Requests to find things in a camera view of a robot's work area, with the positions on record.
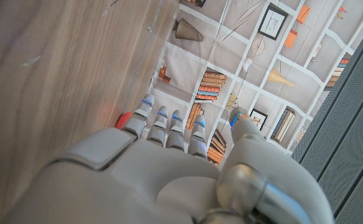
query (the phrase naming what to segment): wood grain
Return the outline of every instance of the wood grain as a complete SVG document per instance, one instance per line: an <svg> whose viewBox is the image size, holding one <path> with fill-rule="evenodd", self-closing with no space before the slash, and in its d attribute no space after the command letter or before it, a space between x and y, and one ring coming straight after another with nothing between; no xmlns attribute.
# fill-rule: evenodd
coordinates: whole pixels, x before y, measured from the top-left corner
<svg viewBox="0 0 363 224"><path fill-rule="evenodd" d="M0 218L49 160L145 95L178 1L113 2L0 1Z"/></svg>

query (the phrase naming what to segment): framed picture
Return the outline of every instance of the framed picture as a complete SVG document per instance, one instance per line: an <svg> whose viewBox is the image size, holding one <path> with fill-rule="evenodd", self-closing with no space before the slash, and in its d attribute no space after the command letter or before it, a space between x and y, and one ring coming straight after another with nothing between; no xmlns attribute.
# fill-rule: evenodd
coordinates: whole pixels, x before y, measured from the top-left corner
<svg viewBox="0 0 363 224"><path fill-rule="evenodd" d="M283 23L287 19L288 13L269 5L264 14L264 18L259 27L259 33L276 40L280 34Z"/></svg>
<svg viewBox="0 0 363 224"><path fill-rule="evenodd" d="M257 125L257 128L261 131L264 123L266 122L267 115L262 112L253 109L250 113L250 118Z"/></svg>

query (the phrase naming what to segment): book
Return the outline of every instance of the book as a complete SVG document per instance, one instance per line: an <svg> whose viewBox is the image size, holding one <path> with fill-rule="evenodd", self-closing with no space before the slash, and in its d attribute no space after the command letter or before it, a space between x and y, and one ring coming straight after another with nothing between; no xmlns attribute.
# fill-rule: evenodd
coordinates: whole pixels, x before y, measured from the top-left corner
<svg viewBox="0 0 363 224"><path fill-rule="evenodd" d="M198 107L195 112L194 112L194 115L193 115L193 119L191 119L191 123L190 123L190 130L193 129L193 126L194 126L194 122L195 122L195 118L199 115L199 113L201 112L201 107Z"/></svg>
<svg viewBox="0 0 363 224"><path fill-rule="evenodd" d="M215 154L213 151L208 150L208 155L214 159L216 162L220 162L223 157L220 157L219 155Z"/></svg>
<svg viewBox="0 0 363 224"><path fill-rule="evenodd" d="M347 64L342 64L342 63L339 63L338 67L339 68L345 68Z"/></svg>
<svg viewBox="0 0 363 224"><path fill-rule="evenodd" d="M214 145L214 143L211 141L211 143L209 144L210 147L212 147L213 149L215 149L216 151L218 151L220 154L224 155L225 152L223 152L222 150L220 150L217 146Z"/></svg>
<svg viewBox="0 0 363 224"><path fill-rule="evenodd" d="M201 100L217 100L218 99L215 96L206 96L206 95L199 95L199 94L197 94L195 97L197 99L201 99Z"/></svg>
<svg viewBox="0 0 363 224"><path fill-rule="evenodd" d="M201 82L201 86L209 86L209 87L221 88L222 87L222 84Z"/></svg>
<svg viewBox="0 0 363 224"><path fill-rule="evenodd" d="M209 156L208 156L208 161L214 165L218 165L218 163L216 161L214 161L213 159L211 159Z"/></svg>
<svg viewBox="0 0 363 224"><path fill-rule="evenodd" d="M282 141L282 139L285 136L285 133L288 131L288 128L291 125L294 117L295 117L295 112L292 110L288 110L288 113L285 116L285 119L282 121L281 127L275 136L276 140Z"/></svg>
<svg viewBox="0 0 363 224"><path fill-rule="evenodd" d="M218 96L219 95L219 93L209 92L209 91L201 91L201 90L198 90L197 94L206 95L206 96Z"/></svg>
<svg viewBox="0 0 363 224"><path fill-rule="evenodd" d="M221 150L222 152L226 151L226 148L216 139L216 138L212 138L212 141L215 143L215 146Z"/></svg>
<svg viewBox="0 0 363 224"><path fill-rule="evenodd" d="M291 126L291 124L292 124L292 121L293 121L293 119L295 118L295 113L293 113L293 116L291 117L291 119L289 120L289 122L288 122L288 124L287 124L287 127L285 128L285 131L284 131L284 133L281 135L281 137L280 137L280 141L282 141L282 139L285 137L285 134L287 133L287 131L288 131L288 129L289 129L289 127Z"/></svg>
<svg viewBox="0 0 363 224"><path fill-rule="evenodd" d="M221 159L218 159L212 153L208 152L207 155L208 155L208 158L211 158L214 162L220 163Z"/></svg>
<svg viewBox="0 0 363 224"><path fill-rule="evenodd" d="M222 73L218 72L205 72L205 78L218 78L218 79L227 79L227 76L223 75Z"/></svg>
<svg viewBox="0 0 363 224"><path fill-rule="evenodd" d="M281 115L280 121L278 121L278 123L273 131L273 134L271 135L273 138L277 135L278 130L280 129L281 124L282 124L283 120L285 119L287 113L288 113L288 108L285 108L285 110L283 111L283 113Z"/></svg>
<svg viewBox="0 0 363 224"><path fill-rule="evenodd" d="M219 145L218 142L215 142L214 139L211 140L210 146L213 147L215 150L217 150L222 155L224 155L224 153L226 152L226 149L223 148L222 145Z"/></svg>
<svg viewBox="0 0 363 224"><path fill-rule="evenodd" d="M194 100L194 103L212 103L213 100Z"/></svg>
<svg viewBox="0 0 363 224"><path fill-rule="evenodd" d="M217 84L225 84L226 83L226 80L221 80L221 79L218 79L218 78L203 78L202 79L202 82L208 82L208 83L217 83Z"/></svg>
<svg viewBox="0 0 363 224"><path fill-rule="evenodd" d="M188 115L188 119L187 119L187 123L186 123L186 128L190 128L191 120L193 119L194 113L195 113L198 105L199 105L198 103L194 103L193 107L191 107L191 111L190 111L190 114Z"/></svg>
<svg viewBox="0 0 363 224"><path fill-rule="evenodd" d="M214 136L218 139L218 141L226 147L226 141L224 140L223 136L220 134L218 129L214 130Z"/></svg>
<svg viewBox="0 0 363 224"><path fill-rule="evenodd" d="M221 154L218 150L216 150L215 148L213 148L213 147L209 147L209 149L208 149L209 151L211 151L211 152L213 152L213 153L215 153L216 155L218 155L218 156L220 156L220 158L223 158L223 154Z"/></svg>
<svg viewBox="0 0 363 224"><path fill-rule="evenodd" d="M339 79L339 77L340 76L333 75L333 76L331 76L331 78L329 79L329 81L335 81L336 82Z"/></svg>
<svg viewBox="0 0 363 224"><path fill-rule="evenodd" d="M345 63L345 64L347 64L347 63L349 63L349 61L350 61L350 59L342 59L342 60L340 61L340 63Z"/></svg>
<svg viewBox="0 0 363 224"><path fill-rule="evenodd" d="M326 84L326 87L333 87L335 85L336 81L329 81L327 84Z"/></svg>
<svg viewBox="0 0 363 224"><path fill-rule="evenodd" d="M200 86L200 88L198 90L201 90L201 91L211 91L211 92L215 92L215 93L219 93L220 92L220 88L218 88L218 87L210 87L210 86Z"/></svg>
<svg viewBox="0 0 363 224"><path fill-rule="evenodd" d="M342 72L334 72L332 76L341 76Z"/></svg>

